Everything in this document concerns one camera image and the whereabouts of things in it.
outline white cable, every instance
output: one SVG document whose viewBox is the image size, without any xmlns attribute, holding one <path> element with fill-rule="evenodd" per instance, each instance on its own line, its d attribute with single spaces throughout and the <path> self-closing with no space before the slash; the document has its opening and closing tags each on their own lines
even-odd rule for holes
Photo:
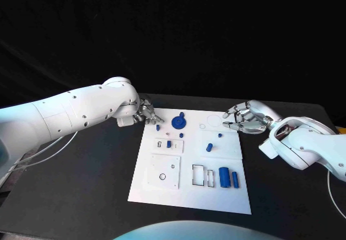
<svg viewBox="0 0 346 240">
<path fill-rule="evenodd" d="M 27 158 L 23 159 L 21 161 L 15 162 L 15 163 L 12 164 L 12 166 L 17 165 L 17 164 L 20 164 L 20 163 L 23 163 L 23 162 L 25 162 L 25 161 L 28 161 L 28 160 L 33 159 L 37 155 L 40 155 L 40 154 L 61 140 L 61 138 L 63 138 L 63 136 L 61 136 L 43 150 L 40 150 L 34 155 L 31 155 L 30 157 L 27 157 Z"/>
<path fill-rule="evenodd" d="M 73 134 L 72 138 L 69 139 L 69 141 L 66 142 L 64 146 L 60 148 L 60 150 L 59 150 L 50 157 L 47 157 L 46 159 L 43 159 L 41 161 L 38 161 L 38 162 L 36 162 L 36 163 L 33 163 L 33 164 L 30 164 L 30 165 L 25 165 L 25 166 L 21 166 L 21 167 L 18 167 L 18 168 L 14 168 L 14 169 L 10 170 L 7 173 L 11 173 L 11 172 L 17 171 L 18 169 L 24 169 L 24 168 L 27 168 L 27 167 L 30 167 L 30 166 L 33 166 L 33 165 L 36 165 L 36 164 L 40 164 L 40 163 L 43 163 L 47 159 L 50 159 L 50 158 L 63 150 L 63 148 L 69 145 L 69 143 L 70 143 L 73 137 L 76 136 L 76 134 L 77 134 L 77 131 L 74 132 L 74 134 Z"/>
<path fill-rule="evenodd" d="M 343 212 L 340 211 L 340 209 L 338 209 L 338 207 L 337 207 L 337 204 L 335 204 L 335 202 L 334 202 L 334 199 L 333 199 L 333 196 L 331 196 L 331 192 L 330 192 L 330 171 L 327 171 L 327 174 L 325 174 L 325 183 L 327 183 L 327 191 L 328 191 L 328 195 L 330 195 L 330 198 L 331 198 L 334 207 L 335 207 L 338 213 L 341 214 L 341 216 L 346 218 Z"/>
</svg>

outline white base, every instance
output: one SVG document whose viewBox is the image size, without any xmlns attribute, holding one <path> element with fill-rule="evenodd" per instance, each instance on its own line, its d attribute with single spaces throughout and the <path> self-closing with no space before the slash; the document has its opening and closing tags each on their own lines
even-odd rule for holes
<svg viewBox="0 0 346 240">
<path fill-rule="evenodd" d="M 144 127 L 128 201 L 250 214 L 239 137 L 234 130 L 221 126 L 223 112 L 164 108 L 155 108 L 154 111 L 164 123 L 160 124 L 158 131 L 155 125 L 148 124 Z M 177 130 L 171 126 L 171 119 L 180 112 L 184 113 L 185 127 Z M 164 144 L 157 150 L 154 139 L 183 140 L 183 153 L 172 152 Z M 210 152 L 206 152 L 207 143 L 213 144 Z M 164 188 L 164 185 L 157 187 L 148 183 L 147 169 L 152 154 L 180 157 L 177 189 Z M 203 166 L 203 186 L 193 185 L 193 165 Z M 232 179 L 232 187 L 220 187 L 220 167 L 229 168 L 230 177 L 232 172 L 236 172 L 237 189 L 233 188 Z M 213 187 L 207 187 L 207 170 L 213 170 Z"/>
</svg>

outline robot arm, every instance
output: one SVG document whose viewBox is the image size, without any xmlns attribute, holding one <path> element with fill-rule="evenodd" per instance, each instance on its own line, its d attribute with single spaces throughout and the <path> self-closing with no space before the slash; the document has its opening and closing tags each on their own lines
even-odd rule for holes
<svg viewBox="0 0 346 240">
<path fill-rule="evenodd" d="M 145 123 L 162 122 L 148 97 L 138 96 L 122 77 L 0 109 L 0 177 L 28 150 L 109 117 L 116 118 L 119 127 L 145 118 Z"/>
<path fill-rule="evenodd" d="M 223 122 L 226 128 L 247 134 L 269 130 L 268 139 L 258 148 L 271 159 L 279 156 L 299 170 L 317 162 L 346 182 L 346 135 L 335 135 L 325 125 L 308 117 L 282 119 L 256 100 L 232 107 L 223 118 L 230 114 L 234 114 L 234 122 Z"/>
</svg>

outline assembly task board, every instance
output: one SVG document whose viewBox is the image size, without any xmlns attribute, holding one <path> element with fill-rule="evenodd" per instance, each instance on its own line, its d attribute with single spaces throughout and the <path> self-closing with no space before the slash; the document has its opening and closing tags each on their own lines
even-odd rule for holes
<svg viewBox="0 0 346 240">
<path fill-rule="evenodd" d="M 144 127 L 128 201 L 250 215 L 239 136 L 221 126 L 233 116 L 167 108 L 154 112 L 164 123 Z M 230 187 L 220 187 L 221 167 Z"/>
</svg>

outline table surface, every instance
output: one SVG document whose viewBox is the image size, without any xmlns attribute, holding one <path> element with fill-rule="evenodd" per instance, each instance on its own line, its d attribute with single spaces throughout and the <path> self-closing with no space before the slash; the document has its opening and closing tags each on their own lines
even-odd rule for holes
<svg viewBox="0 0 346 240">
<path fill-rule="evenodd" d="M 239 99 L 149 94 L 157 108 L 224 111 Z M 330 128 L 321 106 L 265 102 L 283 116 L 305 116 Z M 258 145 L 268 137 L 239 134 L 242 164 L 252 215 L 128 202 L 144 125 L 118 127 L 110 118 L 82 130 L 64 150 L 24 171 L 0 208 L 0 232 L 46 239 L 109 240 L 154 223 L 200 220 L 232 224 L 282 239 L 335 239 L 346 220 L 327 191 L 327 169 L 312 164 L 304 171 Z M 66 137 L 37 160 L 48 157 Z M 330 188 L 346 212 L 346 183 L 330 176 Z"/>
</svg>

